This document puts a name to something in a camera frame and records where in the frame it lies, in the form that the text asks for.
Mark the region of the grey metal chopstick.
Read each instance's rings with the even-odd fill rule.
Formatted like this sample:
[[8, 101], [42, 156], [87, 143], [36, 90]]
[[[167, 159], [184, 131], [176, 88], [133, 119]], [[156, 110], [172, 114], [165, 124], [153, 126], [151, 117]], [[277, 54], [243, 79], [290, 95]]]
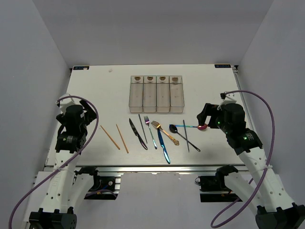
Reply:
[[186, 125], [185, 125], [185, 120], [184, 119], [183, 119], [183, 128], [184, 128], [184, 132], [185, 132], [185, 139], [186, 139], [186, 142], [187, 142], [188, 152], [190, 152], [188, 136], [187, 136]]
[[143, 135], [144, 135], [144, 138], [145, 138], [145, 142], [148, 143], [140, 114], [138, 114], [138, 117], [139, 117], [140, 124], [141, 124], [141, 127], [142, 127], [142, 131], [143, 131]]

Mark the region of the wooden chopstick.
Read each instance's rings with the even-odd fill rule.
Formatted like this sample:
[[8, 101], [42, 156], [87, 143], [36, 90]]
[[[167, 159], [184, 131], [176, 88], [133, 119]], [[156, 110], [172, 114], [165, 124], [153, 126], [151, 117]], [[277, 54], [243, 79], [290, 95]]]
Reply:
[[126, 150], [126, 153], [129, 154], [129, 150], [128, 150], [128, 148], [127, 148], [127, 145], [126, 145], [126, 143], [125, 143], [125, 140], [124, 140], [124, 138], [123, 138], [123, 136], [122, 136], [122, 133], [121, 133], [121, 131], [120, 131], [120, 129], [119, 129], [119, 126], [118, 126], [117, 124], [116, 124], [116, 127], [117, 127], [117, 130], [118, 130], [118, 132], [119, 132], [120, 138], [121, 138], [121, 140], [122, 140], [123, 146], [124, 146], [124, 148], [125, 148], [125, 150]]
[[109, 137], [109, 139], [112, 141], [112, 143], [116, 146], [116, 148], [118, 150], [120, 150], [121, 148], [119, 147], [119, 145], [114, 141], [114, 139], [110, 136], [110, 134], [106, 131], [106, 129], [100, 125], [101, 129], [105, 132], [105, 134]]

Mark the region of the black spoon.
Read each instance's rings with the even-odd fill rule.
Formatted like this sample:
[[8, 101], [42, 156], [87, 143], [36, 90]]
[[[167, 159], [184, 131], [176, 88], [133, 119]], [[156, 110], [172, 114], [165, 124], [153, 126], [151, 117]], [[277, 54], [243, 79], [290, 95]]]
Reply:
[[196, 147], [193, 143], [191, 143], [186, 137], [184, 137], [182, 134], [180, 134], [178, 132], [178, 129], [175, 125], [169, 125], [169, 130], [173, 133], [173, 134], [178, 134], [182, 139], [184, 139], [187, 142], [188, 145], [188, 150], [189, 150], [189, 145], [191, 145], [194, 149], [196, 149], [198, 152], [200, 152], [201, 150]]

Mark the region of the gold fork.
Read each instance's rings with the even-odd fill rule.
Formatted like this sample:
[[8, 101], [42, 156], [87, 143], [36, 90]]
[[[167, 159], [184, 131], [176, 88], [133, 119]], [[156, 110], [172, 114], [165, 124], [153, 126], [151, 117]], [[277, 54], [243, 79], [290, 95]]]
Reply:
[[157, 129], [159, 129], [161, 132], [163, 132], [176, 146], [178, 146], [180, 143], [178, 140], [176, 140], [174, 137], [172, 137], [169, 133], [167, 133], [161, 126], [160, 123], [156, 122], [156, 121], [151, 121], [151, 124], [156, 127]]

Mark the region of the blue knife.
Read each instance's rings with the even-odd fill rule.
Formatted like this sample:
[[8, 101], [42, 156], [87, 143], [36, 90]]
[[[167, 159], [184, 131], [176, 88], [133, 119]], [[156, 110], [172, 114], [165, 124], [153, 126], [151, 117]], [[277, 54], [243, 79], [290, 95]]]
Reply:
[[162, 137], [162, 134], [161, 134], [161, 131], [160, 131], [159, 128], [157, 129], [157, 133], [158, 133], [159, 142], [160, 142], [160, 145], [161, 145], [161, 147], [162, 147], [162, 150], [163, 150], [163, 154], [164, 154], [165, 160], [166, 160], [166, 162], [167, 162], [168, 164], [170, 164], [171, 161], [170, 161], [170, 158], [169, 158], [169, 156], [168, 156], [168, 153], [167, 153], [167, 150], [166, 150], [164, 141], [163, 141], [163, 137]]

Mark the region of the black iridescent knife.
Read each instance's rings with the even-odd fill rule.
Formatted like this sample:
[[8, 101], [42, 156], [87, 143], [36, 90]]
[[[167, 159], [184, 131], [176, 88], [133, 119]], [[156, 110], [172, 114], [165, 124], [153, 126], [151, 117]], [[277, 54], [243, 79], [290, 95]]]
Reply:
[[145, 150], [148, 150], [148, 147], [147, 145], [144, 143], [143, 139], [141, 138], [140, 134], [138, 133], [135, 125], [133, 124], [132, 120], [129, 118], [129, 123], [130, 123], [130, 126], [132, 128], [132, 131], [134, 132], [135, 136], [138, 138], [140, 144], [142, 145], [142, 147], [145, 149]]

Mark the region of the iridescent fork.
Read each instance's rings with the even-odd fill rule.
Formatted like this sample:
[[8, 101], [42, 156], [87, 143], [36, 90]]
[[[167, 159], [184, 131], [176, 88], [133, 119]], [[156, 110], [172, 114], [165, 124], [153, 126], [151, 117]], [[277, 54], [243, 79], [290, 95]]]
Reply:
[[148, 118], [148, 116], [144, 116], [144, 121], [145, 121], [145, 124], [148, 126], [149, 128], [149, 131], [150, 131], [150, 134], [151, 134], [151, 138], [152, 138], [152, 142], [153, 142], [153, 145], [154, 145], [154, 148], [157, 149], [157, 144], [156, 144], [156, 141], [153, 137], [153, 134], [152, 134], [152, 130], [151, 130], [151, 126], [150, 126], [150, 120]]

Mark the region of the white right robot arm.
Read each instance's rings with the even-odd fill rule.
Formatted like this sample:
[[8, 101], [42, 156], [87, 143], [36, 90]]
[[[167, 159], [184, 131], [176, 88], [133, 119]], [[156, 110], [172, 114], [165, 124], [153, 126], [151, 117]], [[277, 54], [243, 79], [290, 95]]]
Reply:
[[247, 167], [256, 186], [245, 181], [234, 166], [217, 169], [216, 186], [220, 190], [233, 191], [244, 204], [225, 221], [216, 225], [213, 220], [211, 228], [217, 229], [227, 224], [249, 208], [260, 229], [297, 229], [305, 220], [305, 207], [297, 205], [287, 194], [270, 165], [274, 140], [271, 140], [270, 151], [266, 155], [257, 133], [247, 128], [244, 108], [236, 102], [234, 93], [221, 93], [221, 104], [206, 103], [197, 120], [203, 126], [210, 117], [207, 127], [220, 129], [225, 134], [228, 145]]

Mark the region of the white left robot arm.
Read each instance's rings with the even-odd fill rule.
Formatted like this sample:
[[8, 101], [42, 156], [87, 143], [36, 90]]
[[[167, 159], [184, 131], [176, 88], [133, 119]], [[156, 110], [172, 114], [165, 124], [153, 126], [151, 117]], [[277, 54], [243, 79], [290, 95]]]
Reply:
[[53, 172], [46, 178], [49, 186], [38, 211], [29, 216], [32, 229], [74, 229], [77, 208], [88, 190], [100, 187], [101, 179], [93, 169], [75, 170], [82, 150], [91, 141], [87, 126], [98, 122], [97, 109], [84, 98], [65, 94], [57, 101], [61, 113], [56, 119], [61, 124], [57, 132]]

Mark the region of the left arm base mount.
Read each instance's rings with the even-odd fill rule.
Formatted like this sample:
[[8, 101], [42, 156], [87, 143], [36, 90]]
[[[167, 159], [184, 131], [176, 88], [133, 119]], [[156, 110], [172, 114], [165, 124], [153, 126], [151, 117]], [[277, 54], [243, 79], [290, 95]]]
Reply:
[[93, 186], [89, 189], [84, 199], [90, 200], [116, 200], [118, 194], [115, 188], [116, 178], [115, 176], [100, 175], [97, 167], [81, 167], [79, 170], [75, 170], [75, 181], [78, 175], [89, 174], [91, 180], [93, 180]]

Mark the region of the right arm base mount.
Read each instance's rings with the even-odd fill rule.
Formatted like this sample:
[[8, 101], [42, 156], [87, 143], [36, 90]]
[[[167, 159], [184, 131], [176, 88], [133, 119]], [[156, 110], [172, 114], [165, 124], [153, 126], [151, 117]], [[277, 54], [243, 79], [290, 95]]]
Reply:
[[195, 179], [200, 188], [200, 201], [202, 203], [234, 202], [238, 196], [230, 189], [220, 187], [215, 176], [200, 176]]

